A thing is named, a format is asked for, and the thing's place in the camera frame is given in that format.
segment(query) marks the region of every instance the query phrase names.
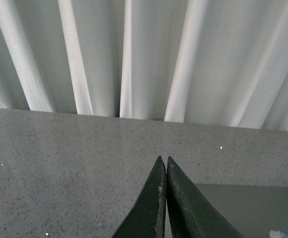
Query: small white object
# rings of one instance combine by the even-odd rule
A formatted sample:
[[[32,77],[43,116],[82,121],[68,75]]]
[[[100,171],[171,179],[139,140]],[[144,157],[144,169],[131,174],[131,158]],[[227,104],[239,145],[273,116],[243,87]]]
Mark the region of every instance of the small white object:
[[[288,236],[281,231],[270,231],[269,237],[270,238],[288,238]]]

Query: curtain fold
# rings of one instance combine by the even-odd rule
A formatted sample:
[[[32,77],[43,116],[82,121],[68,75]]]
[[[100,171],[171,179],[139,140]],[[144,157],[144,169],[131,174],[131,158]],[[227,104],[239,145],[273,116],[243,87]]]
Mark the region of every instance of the curtain fold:
[[[0,0],[0,108],[288,131],[288,0]]]

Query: dark green pointed object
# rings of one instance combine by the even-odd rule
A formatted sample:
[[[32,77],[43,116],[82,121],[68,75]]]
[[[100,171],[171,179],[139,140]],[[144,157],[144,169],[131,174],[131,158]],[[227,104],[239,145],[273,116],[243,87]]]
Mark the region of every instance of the dark green pointed object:
[[[137,201],[113,238],[163,238],[165,236],[167,176],[159,156]]]
[[[173,238],[244,238],[168,157],[167,205]]]

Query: gray speckled surface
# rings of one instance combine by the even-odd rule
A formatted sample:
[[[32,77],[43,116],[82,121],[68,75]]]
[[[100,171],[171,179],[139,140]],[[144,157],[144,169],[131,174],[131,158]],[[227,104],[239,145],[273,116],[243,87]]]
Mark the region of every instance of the gray speckled surface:
[[[286,132],[0,109],[0,237],[111,236],[159,155],[194,183],[288,187]]]

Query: fabric drape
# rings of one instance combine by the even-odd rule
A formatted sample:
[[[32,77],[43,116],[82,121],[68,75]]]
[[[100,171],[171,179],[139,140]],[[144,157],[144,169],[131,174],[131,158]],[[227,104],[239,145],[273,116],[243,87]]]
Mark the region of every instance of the fabric drape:
[[[0,0],[0,108],[288,131],[288,0]]]

